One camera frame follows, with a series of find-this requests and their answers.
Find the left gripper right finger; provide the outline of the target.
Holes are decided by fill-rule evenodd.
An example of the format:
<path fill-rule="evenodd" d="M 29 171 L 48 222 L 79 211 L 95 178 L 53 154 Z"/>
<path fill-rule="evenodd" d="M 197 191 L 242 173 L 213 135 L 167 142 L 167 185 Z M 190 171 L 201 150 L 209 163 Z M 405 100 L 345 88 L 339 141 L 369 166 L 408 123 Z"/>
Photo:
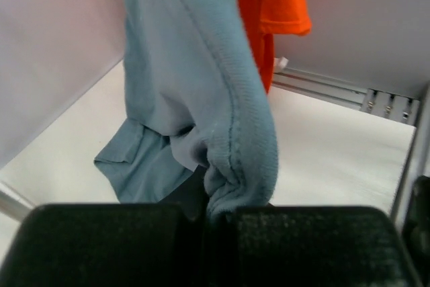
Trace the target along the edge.
<path fill-rule="evenodd" d="M 219 230 L 215 286 L 420 286 L 391 220 L 367 206 L 238 208 Z"/>

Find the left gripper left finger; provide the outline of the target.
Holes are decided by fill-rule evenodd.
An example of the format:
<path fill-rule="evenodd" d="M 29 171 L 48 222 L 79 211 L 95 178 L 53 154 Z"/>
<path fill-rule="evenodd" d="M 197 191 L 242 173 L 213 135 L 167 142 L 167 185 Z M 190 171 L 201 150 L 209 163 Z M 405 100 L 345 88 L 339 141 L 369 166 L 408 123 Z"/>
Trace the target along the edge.
<path fill-rule="evenodd" d="M 50 204 L 22 222 L 2 286 L 203 286 L 201 229 L 172 204 Z"/>

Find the grey-blue t-shirt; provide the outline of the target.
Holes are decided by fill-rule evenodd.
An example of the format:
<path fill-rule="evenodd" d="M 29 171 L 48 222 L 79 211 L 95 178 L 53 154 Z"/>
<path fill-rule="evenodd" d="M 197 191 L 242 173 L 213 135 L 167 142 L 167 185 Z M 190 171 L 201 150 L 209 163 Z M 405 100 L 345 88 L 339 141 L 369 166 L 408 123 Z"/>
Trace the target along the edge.
<path fill-rule="evenodd" d="M 124 0 L 126 119 L 95 166 L 123 203 L 158 202 L 197 167 L 212 219 L 264 206 L 277 139 L 237 0 Z"/>

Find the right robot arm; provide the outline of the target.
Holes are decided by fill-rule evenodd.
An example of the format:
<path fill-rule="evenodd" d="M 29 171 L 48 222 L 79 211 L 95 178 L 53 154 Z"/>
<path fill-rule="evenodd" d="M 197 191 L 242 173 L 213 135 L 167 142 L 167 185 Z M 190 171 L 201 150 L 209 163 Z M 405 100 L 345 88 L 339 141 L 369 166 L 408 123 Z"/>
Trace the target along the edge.
<path fill-rule="evenodd" d="M 429 177 L 420 176 L 413 187 L 402 237 L 415 266 L 429 272 Z"/>

